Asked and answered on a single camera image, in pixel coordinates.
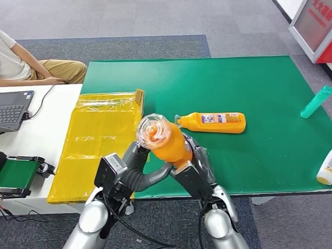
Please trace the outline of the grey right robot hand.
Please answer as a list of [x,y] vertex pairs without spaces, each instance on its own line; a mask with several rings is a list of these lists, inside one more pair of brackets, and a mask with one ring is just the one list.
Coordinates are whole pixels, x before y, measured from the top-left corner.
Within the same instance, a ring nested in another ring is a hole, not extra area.
[[190,146],[192,152],[192,164],[204,181],[213,188],[217,185],[215,176],[213,172],[210,156],[206,148],[199,145],[193,137],[183,133],[185,140]]

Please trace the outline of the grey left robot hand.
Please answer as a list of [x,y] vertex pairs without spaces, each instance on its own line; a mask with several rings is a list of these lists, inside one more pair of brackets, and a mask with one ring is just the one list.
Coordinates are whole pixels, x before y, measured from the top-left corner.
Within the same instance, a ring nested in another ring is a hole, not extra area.
[[167,178],[174,164],[165,162],[160,169],[149,174],[143,174],[150,151],[138,142],[132,142],[122,157],[128,169],[121,182],[134,192],[142,192]]

